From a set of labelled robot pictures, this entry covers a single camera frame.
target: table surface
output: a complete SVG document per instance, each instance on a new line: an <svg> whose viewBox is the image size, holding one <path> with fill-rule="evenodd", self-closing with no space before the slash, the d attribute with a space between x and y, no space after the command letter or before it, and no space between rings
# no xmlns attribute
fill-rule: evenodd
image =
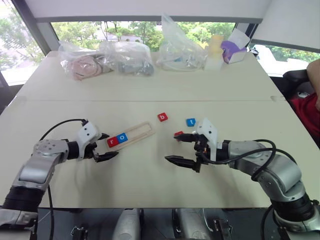
<svg viewBox="0 0 320 240"><path fill-rule="evenodd" d="M65 75L56 51L42 61L18 95L56 101L266 101L282 97L251 53L241 62L224 63L220 71L175 72L156 67L149 77L109 72L76 81Z"/></svg>
<svg viewBox="0 0 320 240"><path fill-rule="evenodd" d="M169 119L159 122L157 114ZM302 170L311 199L320 199L320 151L285 101L51 101L18 96L0 115L0 199L4 199L33 145L54 124L88 118L113 135L144 121L156 133L119 151L115 158L95 163L68 160L57 166L51 181L56 208L252 208L270 204L250 176L226 165L204 165L200 173L175 166L168 155L193 158L193 144L177 142L173 134L190 133L186 118L208 117L218 139L269 139L290 153ZM53 139L74 139L80 129L67 123L52 132ZM98 151L107 151L104 141ZM48 197L41 207L48 207Z"/></svg>

